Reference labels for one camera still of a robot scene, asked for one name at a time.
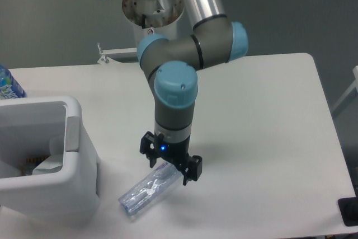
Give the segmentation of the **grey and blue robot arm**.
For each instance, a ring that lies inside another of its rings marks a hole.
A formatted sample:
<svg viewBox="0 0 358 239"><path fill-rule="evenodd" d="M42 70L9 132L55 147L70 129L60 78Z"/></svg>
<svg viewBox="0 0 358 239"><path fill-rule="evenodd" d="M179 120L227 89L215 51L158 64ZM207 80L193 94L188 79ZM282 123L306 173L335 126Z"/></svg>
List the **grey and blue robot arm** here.
<svg viewBox="0 0 358 239"><path fill-rule="evenodd" d="M189 155L198 70L228 63L248 51L248 36L239 22L227 18L221 0L183 0L193 33L169 39L156 32L179 18L174 0L132 0L131 22L153 29L136 53L155 101L154 132L140 142L140 152L154 166L158 158L173 164L183 181L196 181L202 158Z"/></svg>

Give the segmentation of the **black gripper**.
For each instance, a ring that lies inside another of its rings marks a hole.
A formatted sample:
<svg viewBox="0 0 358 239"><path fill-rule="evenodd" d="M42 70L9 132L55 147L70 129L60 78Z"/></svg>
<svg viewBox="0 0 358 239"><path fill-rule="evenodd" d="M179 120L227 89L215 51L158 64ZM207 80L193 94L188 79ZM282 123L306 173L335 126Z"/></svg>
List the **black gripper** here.
<svg viewBox="0 0 358 239"><path fill-rule="evenodd" d="M163 135L146 132L140 141L140 153L154 166L158 158L173 164L183 174L183 186L197 181L202 174L202 157L189 156L190 136L178 143L164 141Z"/></svg>

